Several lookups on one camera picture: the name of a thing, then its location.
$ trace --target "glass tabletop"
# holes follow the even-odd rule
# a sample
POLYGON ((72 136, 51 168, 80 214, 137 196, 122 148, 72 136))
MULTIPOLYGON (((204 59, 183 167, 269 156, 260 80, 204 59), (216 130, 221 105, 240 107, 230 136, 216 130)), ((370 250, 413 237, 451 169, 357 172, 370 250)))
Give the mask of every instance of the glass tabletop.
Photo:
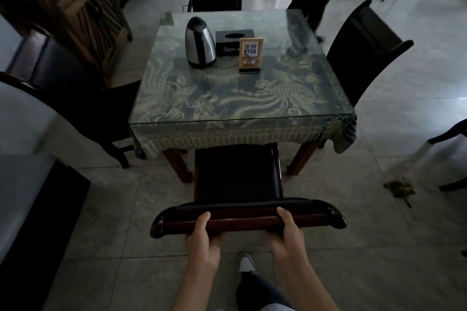
POLYGON ((171 14, 161 20, 130 124, 337 116, 354 113, 299 10, 171 14), (191 67, 185 28, 193 16, 216 31, 262 37, 260 73, 240 73, 238 56, 191 67))

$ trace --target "floor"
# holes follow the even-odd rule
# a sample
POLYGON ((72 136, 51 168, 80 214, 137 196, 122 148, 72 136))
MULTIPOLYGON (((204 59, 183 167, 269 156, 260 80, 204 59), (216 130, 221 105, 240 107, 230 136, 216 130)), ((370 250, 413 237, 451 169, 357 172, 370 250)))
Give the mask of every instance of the floor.
MULTIPOLYGON (((324 49, 364 0, 331 0, 319 34, 324 49)), ((141 78, 160 17, 188 0, 130 0, 125 15, 135 35, 112 78, 141 78)), ((283 9, 290 0, 243 0, 243 9, 283 9)), ((308 256, 342 310, 466 310, 467 190, 440 184, 467 176, 464 137, 430 146, 467 117, 466 0, 374 0, 374 10, 415 46, 393 62, 359 101, 358 139, 344 154, 319 150, 297 177, 284 177, 289 197, 324 199, 348 227, 304 229, 308 256), (411 182, 412 208, 382 185, 411 182)), ((298 144, 280 146, 284 164, 298 144)), ((44 310, 168 310, 184 271, 181 236, 149 237, 162 209, 192 200, 193 187, 167 161, 138 160, 122 170, 66 121, 55 121, 41 152, 79 169, 92 182, 88 198, 44 310)), ((185 159, 193 163, 193 153, 185 159)), ((265 236, 227 234, 208 310, 236 310, 238 252, 250 252, 259 274, 283 289, 265 236)))

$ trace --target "kettle base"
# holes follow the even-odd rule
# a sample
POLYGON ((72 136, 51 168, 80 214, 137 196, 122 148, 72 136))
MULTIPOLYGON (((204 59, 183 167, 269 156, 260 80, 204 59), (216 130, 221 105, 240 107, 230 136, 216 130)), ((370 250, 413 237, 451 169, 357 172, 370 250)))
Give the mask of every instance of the kettle base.
POLYGON ((206 63, 206 64, 196 64, 196 63, 192 63, 188 60, 188 64, 190 64, 193 68, 197 68, 197 69, 206 69, 208 67, 210 67, 211 65, 214 64, 214 62, 216 61, 217 58, 215 58, 214 60, 210 61, 209 63, 206 63))

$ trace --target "tissue box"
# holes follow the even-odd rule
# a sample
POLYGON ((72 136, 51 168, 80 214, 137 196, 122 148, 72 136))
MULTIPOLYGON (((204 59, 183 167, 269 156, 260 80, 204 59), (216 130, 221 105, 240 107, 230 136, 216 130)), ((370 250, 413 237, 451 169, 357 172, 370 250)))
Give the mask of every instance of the tissue box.
POLYGON ((237 56, 240 54, 240 38, 254 38, 253 30, 216 31, 216 54, 237 56))

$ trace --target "patterned tablecloth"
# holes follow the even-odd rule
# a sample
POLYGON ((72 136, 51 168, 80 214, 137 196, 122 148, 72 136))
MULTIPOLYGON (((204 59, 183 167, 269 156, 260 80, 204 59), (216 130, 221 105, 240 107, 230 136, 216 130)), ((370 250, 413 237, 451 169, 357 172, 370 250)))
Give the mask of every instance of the patterned tablecloth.
POLYGON ((331 139, 342 152, 356 115, 299 10, 166 14, 130 117, 136 153, 231 144, 331 139), (188 65, 185 28, 193 16, 216 31, 263 37, 260 73, 239 73, 238 56, 207 69, 188 65))

